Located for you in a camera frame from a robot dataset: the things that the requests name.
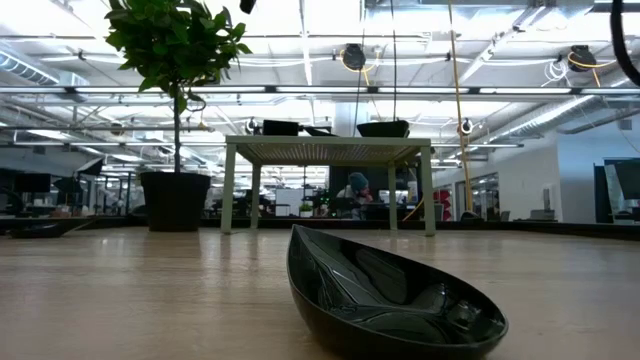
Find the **table leg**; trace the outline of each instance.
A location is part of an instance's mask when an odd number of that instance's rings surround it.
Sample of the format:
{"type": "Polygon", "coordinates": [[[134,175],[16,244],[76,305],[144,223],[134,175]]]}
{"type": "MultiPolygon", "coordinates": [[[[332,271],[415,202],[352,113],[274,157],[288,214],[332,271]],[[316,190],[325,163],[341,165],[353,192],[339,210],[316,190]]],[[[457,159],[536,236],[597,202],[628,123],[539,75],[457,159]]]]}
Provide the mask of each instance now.
{"type": "Polygon", "coordinates": [[[224,190],[222,196],[223,234],[231,234],[231,218],[233,217],[233,186],[236,168],[236,144],[227,144],[227,159],[224,163],[224,190]]]}
{"type": "Polygon", "coordinates": [[[398,230],[398,203],[396,200],[396,166],[390,164],[389,172],[389,227],[398,230]]]}
{"type": "Polygon", "coordinates": [[[258,214],[260,212],[260,172],[262,166],[253,164],[251,177],[251,228],[258,228],[258,214]]]}
{"type": "Polygon", "coordinates": [[[436,216],[433,204],[433,180],[431,179],[431,148],[420,149],[422,157],[422,198],[424,199],[424,226],[427,236],[436,234],[436,216]]]}

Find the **person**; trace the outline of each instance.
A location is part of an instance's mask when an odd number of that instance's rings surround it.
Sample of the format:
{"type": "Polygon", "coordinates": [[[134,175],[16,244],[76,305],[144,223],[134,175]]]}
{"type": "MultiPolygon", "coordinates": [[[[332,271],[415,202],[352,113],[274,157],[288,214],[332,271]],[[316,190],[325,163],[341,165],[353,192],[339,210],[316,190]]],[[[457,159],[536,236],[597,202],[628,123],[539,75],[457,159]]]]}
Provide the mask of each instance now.
{"type": "MultiPolygon", "coordinates": [[[[360,205],[373,202],[369,189],[369,180],[362,173],[352,173],[349,175],[349,185],[340,190],[336,198],[352,199],[360,205]]],[[[351,210],[351,219],[363,220],[360,209],[351,210]]]]}

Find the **black tray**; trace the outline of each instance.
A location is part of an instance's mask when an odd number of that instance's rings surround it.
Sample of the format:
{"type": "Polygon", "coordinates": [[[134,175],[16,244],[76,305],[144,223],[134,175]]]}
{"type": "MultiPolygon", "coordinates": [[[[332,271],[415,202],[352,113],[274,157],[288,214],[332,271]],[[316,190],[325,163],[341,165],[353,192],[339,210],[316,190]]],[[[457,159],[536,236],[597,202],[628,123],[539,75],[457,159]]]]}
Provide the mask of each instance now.
{"type": "Polygon", "coordinates": [[[79,230],[94,222],[91,220],[57,220],[54,223],[33,225],[22,229],[9,230],[14,239],[47,239],[59,238],[72,230],[79,230]]]}
{"type": "Polygon", "coordinates": [[[482,359],[507,333],[464,281],[319,231],[294,225],[287,270],[311,331],[347,358],[482,359]]]}

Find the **tree trunk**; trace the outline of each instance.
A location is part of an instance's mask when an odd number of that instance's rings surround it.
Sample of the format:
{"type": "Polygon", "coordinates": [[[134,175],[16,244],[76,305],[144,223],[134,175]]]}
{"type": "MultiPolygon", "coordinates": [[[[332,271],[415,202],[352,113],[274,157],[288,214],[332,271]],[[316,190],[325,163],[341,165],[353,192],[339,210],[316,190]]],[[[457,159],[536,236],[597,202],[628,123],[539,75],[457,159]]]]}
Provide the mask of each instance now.
{"type": "Polygon", "coordinates": [[[180,109],[178,105],[178,84],[174,85],[174,99],[173,99],[173,130],[174,134],[174,144],[176,153],[173,155],[174,162],[174,172],[176,174],[180,173],[180,109]]]}

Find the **wall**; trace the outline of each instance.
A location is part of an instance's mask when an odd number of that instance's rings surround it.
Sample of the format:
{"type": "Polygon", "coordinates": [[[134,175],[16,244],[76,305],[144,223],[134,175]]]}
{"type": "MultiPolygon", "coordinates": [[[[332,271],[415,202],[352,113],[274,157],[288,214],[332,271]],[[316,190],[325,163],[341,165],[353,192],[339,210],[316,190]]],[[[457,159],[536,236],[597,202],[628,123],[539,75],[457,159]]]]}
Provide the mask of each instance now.
{"type": "MultiPolygon", "coordinates": [[[[640,117],[636,116],[633,120],[634,129],[624,133],[640,149],[640,117]]],[[[629,157],[638,158],[640,153],[625,140],[617,123],[576,135],[558,135],[564,220],[572,223],[595,223],[594,164],[604,165],[605,158],[629,157]]]]}
{"type": "MultiPolygon", "coordinates": [[[[519,149],[499,149],[486,163],[471,163],[470,177],[498,173],[500,210],[511,211],[511,219],[527,219],[531,210],[543,209],[543,189],[551,190],[551,208],[562,221],[556,135],[522,142],[519,149]]],[[[464,181],[461,169],[434,173],[434,187],[464,181]]]]}

